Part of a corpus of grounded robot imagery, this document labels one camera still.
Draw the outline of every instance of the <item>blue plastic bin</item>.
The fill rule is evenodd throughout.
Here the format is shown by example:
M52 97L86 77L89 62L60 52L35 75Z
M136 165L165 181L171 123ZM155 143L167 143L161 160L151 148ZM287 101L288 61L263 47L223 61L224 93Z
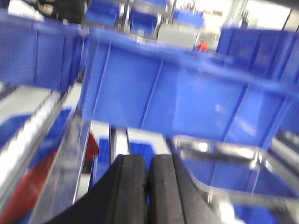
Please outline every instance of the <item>blue plastic bin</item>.
M299 79L299 34L289 31L223 29L217 52L231 56L235 65L283 83Z
M114 26L120 17L120 6L109 1L92 1L87 9L85 18L88 21L103 25Z
M42 159L46 158L59 147L70 114L71 109L64 109L60 112L38 152L35 154L29 168L34 167ZM0 149L19 130L30 116L31 114L15 115L2 122L0 125Z
M173 19L185 25L191 25L196 28L201 28L204 25L204 17L202 14L190 12L187 10L176 10L173 14Z
M100 153L98 156L94 157L90 175L90 187L93 187L109 169L109 140L99 139L98 142ZM132 154L141 154L144 156L146 168L147 171L149 171L150 162L154 156L151 145L139 142L130 142L130 149Z
M129 22L131 30L143 30L146 35L152 35L157 25L157 15L130 10Z
M0 11L0 81L67 91L78 76L86 32Z
M115 32L90 38L85 119L268 148L298 97L297 88Z

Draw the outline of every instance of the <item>metal bar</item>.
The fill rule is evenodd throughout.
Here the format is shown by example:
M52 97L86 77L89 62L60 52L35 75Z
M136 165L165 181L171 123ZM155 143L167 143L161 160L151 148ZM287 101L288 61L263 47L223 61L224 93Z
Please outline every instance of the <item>metal bar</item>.
M43 224L75 203L83 168L90 121L76 109L33 210L30 224Z
M127 21L127 16L128 16L128 5L129 5L129 0L126 1L124 11L122 14L122 20L121 20L121 31L125 32L126 29L126 21Z
M290 9L290 12L289 12L289 14L288 14L288 17L286 18L285 23L284 23L284 26L282 27L281 30L284 30L284 29L285 29L285 26L287 25L287 23L288 23L288 21L289 21L289 18L290 18L291 14L292 14L292 11L293 11L293 9Z
M171 14L168 10L146 1L130 1L128 4L142 13L161 14L165 16L170 16Z
M274 138L271 144L271 151L278 155L294 171L299 173L299 154L286 146L283 142Z
M173 5L172 5L172 9L171 9L171 14L170 14L170 17L169 17L169 24L173 24L173 15L174 15L174 12L176 10L176 7L177 7L177 0L174 0Z
M53 91L0 150L0 214L49 132L66 95Z
M15 86L0 83L0 101L14 92L16 89L17 87Z
M109 127L109 162L113 163L117 155L130 154L127 129Z

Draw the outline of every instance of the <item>red fabric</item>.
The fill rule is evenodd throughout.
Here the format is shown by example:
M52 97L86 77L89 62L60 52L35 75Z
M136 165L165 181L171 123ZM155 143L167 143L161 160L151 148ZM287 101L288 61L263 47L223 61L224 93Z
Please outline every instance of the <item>red fabric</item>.
M98 154L99 154L99 146L95 141L93 135L89 134L84 162L89 162L90 160L93 159L93 156Z
M12 224L34 208L43 189L43 185L46 181L56 152L57 150L40 161L21 179L6 209L0 217L1 224Z

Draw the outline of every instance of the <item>metal frame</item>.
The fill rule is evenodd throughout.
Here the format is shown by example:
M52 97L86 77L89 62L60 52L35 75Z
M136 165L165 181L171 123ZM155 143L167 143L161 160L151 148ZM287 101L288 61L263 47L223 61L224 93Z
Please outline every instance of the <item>metal frame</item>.
M0 214L59 114L66 95L53 91L0 150Z
M193 156L196 156L196 154L212 155L212 151L215 153L215 150L217 150L213 156L215 159L228 159L231 161L232 159L237 158L254 162L257 165L264 165L271 172L276 172L287 180L290 185L299 192L298 178L265 150L260 149L259 147L233 145L186 136L175 137L173 139L173 145L181 157L188 156L188 151L192 152ZM245 205L265 206L270 210L283 212L289 211L290 215L296 219L294 211L299 209L299 199L282 196L265 196L262 194L252 194L211 187L199 181L190 170L188 170L188 173L207 203L213 203L214 200L221 200Z
M45 186L32 213L30 224L43 224L75 203L90 121L77 108L65 133Z
M283 137L290 141L293 146L286 145L277 138L273 138L271 144L271 151L282 159L287 166L289 166L293 171L299 174L299 154L294 150L293 147L299 148L299 136L291 133L285 132Z
M119 154L130 154L128 131L109 126L109 163L112 164Z

